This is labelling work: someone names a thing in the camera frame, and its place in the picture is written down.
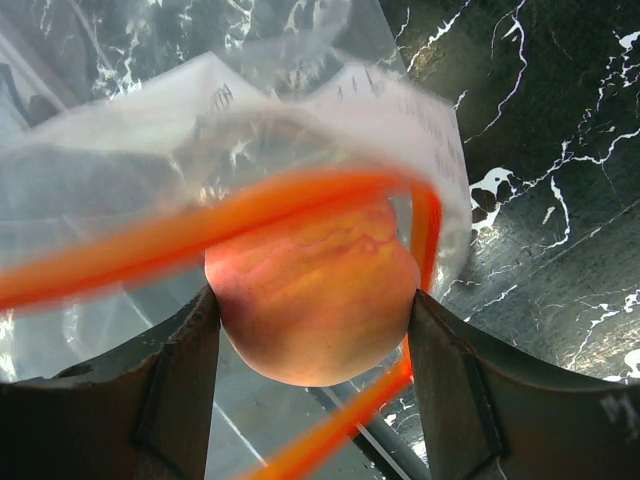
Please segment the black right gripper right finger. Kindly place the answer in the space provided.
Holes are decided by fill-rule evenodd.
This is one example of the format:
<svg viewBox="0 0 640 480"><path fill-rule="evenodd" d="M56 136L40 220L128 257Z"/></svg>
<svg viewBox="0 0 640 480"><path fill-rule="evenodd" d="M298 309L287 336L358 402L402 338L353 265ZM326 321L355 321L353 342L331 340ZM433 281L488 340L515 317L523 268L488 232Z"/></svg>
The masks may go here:
<svg viewBox="0 0 640 480"><path fill-rule="evenodd" d="M638 385L539 360L423 291L408 341L433 478L638 478Z"/></svg>

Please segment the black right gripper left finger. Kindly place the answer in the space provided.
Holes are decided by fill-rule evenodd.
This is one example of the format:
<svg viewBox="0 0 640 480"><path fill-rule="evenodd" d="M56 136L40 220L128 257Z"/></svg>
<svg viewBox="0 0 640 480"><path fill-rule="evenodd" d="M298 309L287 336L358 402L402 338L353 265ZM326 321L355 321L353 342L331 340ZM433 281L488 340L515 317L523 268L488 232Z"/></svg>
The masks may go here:
<svg viewBox="0 0 640 480"><path fill-rule="evenodd" d="M56 376L1 386L4 479L201 479L219 353L210 287Z"/></svg>

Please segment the orange fake peach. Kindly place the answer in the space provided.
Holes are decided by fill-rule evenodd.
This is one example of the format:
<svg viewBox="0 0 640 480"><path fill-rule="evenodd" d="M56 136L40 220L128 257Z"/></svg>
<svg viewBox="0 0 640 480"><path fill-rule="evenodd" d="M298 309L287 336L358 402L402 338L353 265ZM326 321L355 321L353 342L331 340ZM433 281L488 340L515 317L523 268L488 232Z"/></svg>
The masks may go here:
<svg viewBox="0 0 640 480"><path fill-rule="evenodd" d="M387 198L228 240L206 251L204 269L242 360L304 387L347 381L386 359L420 283Z"/></svg>

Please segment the clear zip top bag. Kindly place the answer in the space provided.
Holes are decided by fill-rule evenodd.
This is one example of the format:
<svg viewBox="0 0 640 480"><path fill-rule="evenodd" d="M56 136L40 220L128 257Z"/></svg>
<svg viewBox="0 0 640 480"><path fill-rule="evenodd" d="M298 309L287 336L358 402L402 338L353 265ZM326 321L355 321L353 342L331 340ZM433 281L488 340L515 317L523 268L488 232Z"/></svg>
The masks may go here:
<svg viewBox="0 0 640 480"><path fill-rule="evenodd" d="M471 206L455 111L341 48L353 1L323 2L317 28L208 49L4 144L1 317L98 322L95 305L228 240L381 198L416 293L458 273Z"/></svg>

